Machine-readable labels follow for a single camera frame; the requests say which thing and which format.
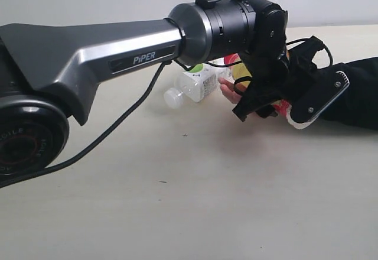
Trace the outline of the open bare human hand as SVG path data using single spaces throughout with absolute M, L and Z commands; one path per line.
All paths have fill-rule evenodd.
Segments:
M 233 83 L 223 77 L 218 78 L 222 95 L 232 104 L 238 104 L 241 96 L 234 91 Z

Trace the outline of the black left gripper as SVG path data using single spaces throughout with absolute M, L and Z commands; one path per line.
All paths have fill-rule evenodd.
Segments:
M 320 75 L 312 62 L 323 43 L 311 37 L 303 44 L 287 49 L 288 13 L 271 8 L 246 11 L 246 43 L 240 59 L 250 76 L 233 83 L 241 96 L 232 112 L 242 122 L 250 114 L 260 118 L 277 117 L 273 106 L 286 100 L 291 105 L 291 119 L 296 124 L 313 123 L 350 85 L 341 70 Z

